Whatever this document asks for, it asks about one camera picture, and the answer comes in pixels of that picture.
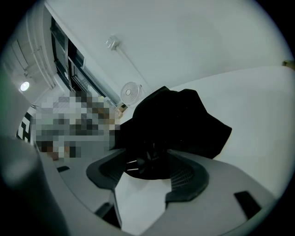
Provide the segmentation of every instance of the light fixture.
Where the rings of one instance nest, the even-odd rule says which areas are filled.
[[[30,84],[29,82],[24,82],[22,83],[22,85],[20,86],[20,90],[22,91],[26,91],[29,88]]]

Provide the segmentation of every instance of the small white fan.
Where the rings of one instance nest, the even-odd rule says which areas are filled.
[[[126,105],[135,104],[142,95],[142,86],[135,82],[126,83],[121,89],[120,98]]]

